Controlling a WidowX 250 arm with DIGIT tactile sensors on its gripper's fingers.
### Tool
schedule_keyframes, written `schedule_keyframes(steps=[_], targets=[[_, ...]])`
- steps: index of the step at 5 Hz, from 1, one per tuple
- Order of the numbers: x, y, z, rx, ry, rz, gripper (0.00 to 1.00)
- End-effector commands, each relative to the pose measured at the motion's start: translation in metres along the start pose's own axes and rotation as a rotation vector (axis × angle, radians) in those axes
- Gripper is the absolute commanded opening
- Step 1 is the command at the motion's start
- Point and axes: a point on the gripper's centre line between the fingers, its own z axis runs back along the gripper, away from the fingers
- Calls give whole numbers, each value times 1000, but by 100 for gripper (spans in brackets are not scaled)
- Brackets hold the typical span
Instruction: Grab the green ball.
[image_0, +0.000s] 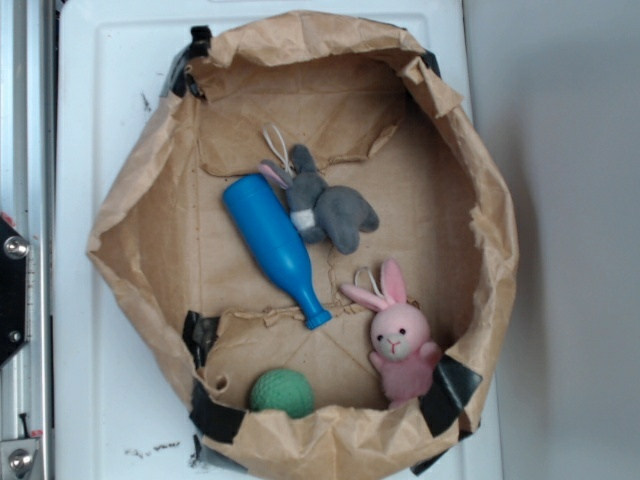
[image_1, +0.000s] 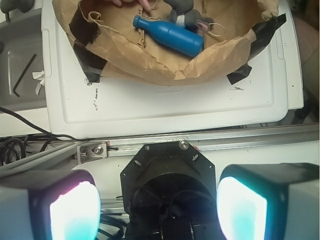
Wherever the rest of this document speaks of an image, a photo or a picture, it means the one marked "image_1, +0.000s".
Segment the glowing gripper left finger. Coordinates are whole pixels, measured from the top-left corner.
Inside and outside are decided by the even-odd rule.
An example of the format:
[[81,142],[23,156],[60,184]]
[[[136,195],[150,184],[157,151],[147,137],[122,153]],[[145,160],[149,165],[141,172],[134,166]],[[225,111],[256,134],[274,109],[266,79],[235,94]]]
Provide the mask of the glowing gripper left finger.
[[2,240],[93,240],[101,199],[86,170],[0,173]]

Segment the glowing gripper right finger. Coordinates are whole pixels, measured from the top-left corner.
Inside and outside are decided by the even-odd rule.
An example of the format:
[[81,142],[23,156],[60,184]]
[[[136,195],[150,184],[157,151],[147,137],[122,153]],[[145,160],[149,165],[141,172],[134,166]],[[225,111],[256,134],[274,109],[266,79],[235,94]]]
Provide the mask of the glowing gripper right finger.
[[320,167],[230,164],[220,176],[217,214],[228,240],[318,240]]

